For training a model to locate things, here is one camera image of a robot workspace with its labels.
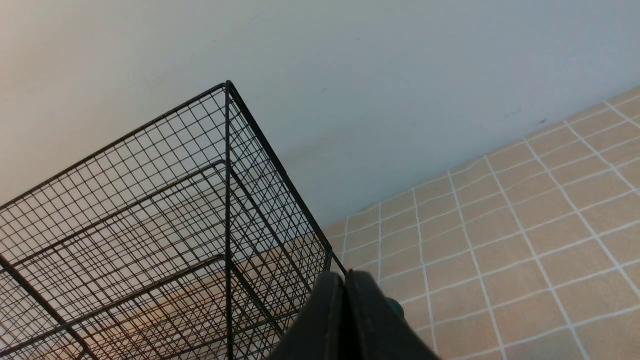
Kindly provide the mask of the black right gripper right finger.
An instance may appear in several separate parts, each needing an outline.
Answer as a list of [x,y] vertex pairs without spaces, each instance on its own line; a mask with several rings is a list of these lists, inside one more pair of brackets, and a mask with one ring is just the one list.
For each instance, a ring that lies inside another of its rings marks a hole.
[[438,360],[390,304],[368,272],[351,270],[343,285],[345,360]]

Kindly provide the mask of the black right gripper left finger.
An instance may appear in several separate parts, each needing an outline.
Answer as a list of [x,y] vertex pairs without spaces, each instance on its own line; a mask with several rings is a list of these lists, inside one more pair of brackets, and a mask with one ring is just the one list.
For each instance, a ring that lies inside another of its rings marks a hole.
[[268,358],[338,360],[344,300],[341,276],[322,272],[295,322]]

